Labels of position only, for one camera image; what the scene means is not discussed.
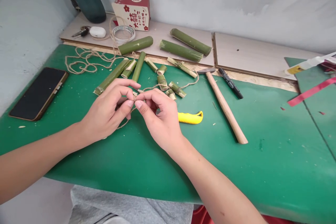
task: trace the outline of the hammer head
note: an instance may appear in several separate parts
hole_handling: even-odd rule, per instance
[[[216,71],[216,68],[205,68],[202,70],[197,71],[198,74],[205,74],[206,72],[214,72]]]

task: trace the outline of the black pen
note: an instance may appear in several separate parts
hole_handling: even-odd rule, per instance
[[[243,99],[243,96],[239,89],[236,87],[236,85],[233,83],[233,81],[230,79],[230,77],[227,75],[227,73],[222,69],[218,69],[219,73],[222,75],[223,79],[226,81],[226,83],[229,85],[230,88],[233,89],[233,91],[236,93],[239,99]]]

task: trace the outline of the key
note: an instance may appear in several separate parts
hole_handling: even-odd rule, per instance
[[[79,37],[79,36],[84,37],[84,36],[86,36],[89,33],[90,27],[89,26],[82,26],[80,28],[80,30],[81,30],[80,32],[75,33],[74,35],[72,35],[72,37]]]

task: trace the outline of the hammer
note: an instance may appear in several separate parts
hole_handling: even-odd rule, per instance
[[[216,68],[206,68],[203,70],[199,70],[197,71],[198,74],[205,74],[206,77],[208,78],[208,81],[213,89],[213,91],[215,92],[215,95],[217,97],[217,100],[220,104],[220,107],[222,108],[227,120],[229,121],[234,134],[236,135],[236,138],[238,140],[238,143],[240,144],[247,144],[248,141],[244,135],[244,133],[242,132],[241,128],[239,127],[228,103],[226,102],[224,96],[222,95],[221,91],[219,90],[217,83],[214,79],[214,77],[212,76],[212,72],[214,72],[216,70]]]

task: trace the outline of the tape roll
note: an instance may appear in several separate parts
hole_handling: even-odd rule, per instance
[[[120,30],[126,30],[127,32],[129,32],[130,34],[130,37],[129,38],[118,38],[116,36],[116,32],[117,31],[120,31]],[[126,42],[130,42],[132,41],[134,38],[135,38],[135,30],[133,29],[133,27],[130,27],[130,26],[117,26],[115,27],[113,30],[112,30],[112,34],[113,34],[113,37],[115,38],[116,42],[118,44],[124,44]]]

